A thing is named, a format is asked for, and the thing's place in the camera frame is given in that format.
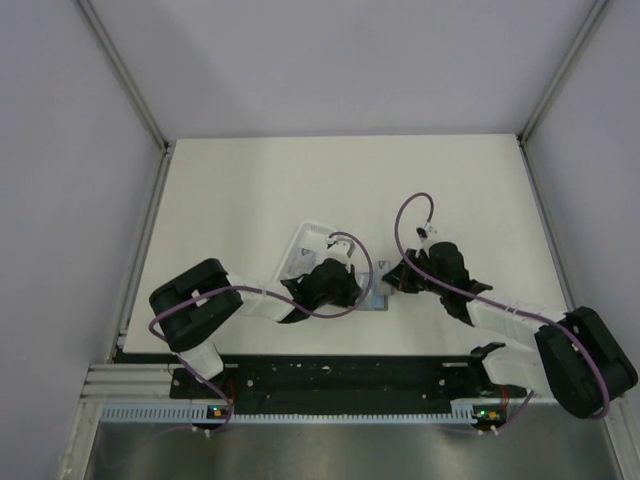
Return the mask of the white plastic basket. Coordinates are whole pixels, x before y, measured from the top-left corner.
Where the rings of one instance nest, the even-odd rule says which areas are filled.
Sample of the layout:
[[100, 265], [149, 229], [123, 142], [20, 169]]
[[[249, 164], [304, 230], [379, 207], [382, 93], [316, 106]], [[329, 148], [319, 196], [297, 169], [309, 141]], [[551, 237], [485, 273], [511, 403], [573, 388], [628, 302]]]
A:
[[311, 220], [303, 221], [293, 234], [273, 276], [273, 281], [288, 280], [300, 276], [293, 276], [290, 273], [294, 256], [300, 248], [315, 250], [317, 252], [316, 266], [321, 264], [326, 258], [327, 240], [334, 231], [335, 228], [329, 225]]

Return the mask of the grey card holder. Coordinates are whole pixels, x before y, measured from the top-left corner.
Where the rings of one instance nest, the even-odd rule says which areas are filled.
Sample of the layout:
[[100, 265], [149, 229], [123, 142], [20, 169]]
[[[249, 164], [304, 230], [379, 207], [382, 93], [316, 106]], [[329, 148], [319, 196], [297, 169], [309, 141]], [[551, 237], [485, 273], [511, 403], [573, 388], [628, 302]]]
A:
[[373, 283], [367, 295], [362, 294], [358, 298], [358, 309], [361, 311], [384, 312], [389, 308], [390, 287], [384, 283], [381, 276], [375, 274]]

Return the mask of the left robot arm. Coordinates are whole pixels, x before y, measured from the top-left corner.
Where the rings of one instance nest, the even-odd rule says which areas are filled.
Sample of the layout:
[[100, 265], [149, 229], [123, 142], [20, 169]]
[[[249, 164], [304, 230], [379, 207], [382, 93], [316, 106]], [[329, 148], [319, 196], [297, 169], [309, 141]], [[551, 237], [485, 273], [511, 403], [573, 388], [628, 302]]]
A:
[[149, 298], [155, 314], [150, 332], [192, 371], [192, 384], [205, 396], [226, 387], [227, 374], [213, 334], [234, 316], [278, 324], [321, 318], [325, 306], [353, 311], [363, 295], [355, 269], [328, 259], [311, 272], [261, 285], [229, 274], [217, 259], [207, 259], [156, 289]]

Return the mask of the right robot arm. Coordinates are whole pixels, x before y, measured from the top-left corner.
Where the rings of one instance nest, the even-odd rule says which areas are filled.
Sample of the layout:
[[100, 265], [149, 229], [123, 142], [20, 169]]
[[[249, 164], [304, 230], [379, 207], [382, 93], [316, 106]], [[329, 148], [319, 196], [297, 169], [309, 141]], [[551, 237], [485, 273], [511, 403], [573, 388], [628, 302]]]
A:
[[384, 274], [385, 283], [408, 294], [439, 297], [462, 323], [503, 336], [467, 370], [469, 388], [487, 396], [513, 385], [554, 398], [576, 418], [602, 415], [605, 404], [633, 389], [638, 373], [598, 313], [589, 307], [553, 312], [510, 305], [492, 286], [473, 279], [451, 242], [409, 249]]

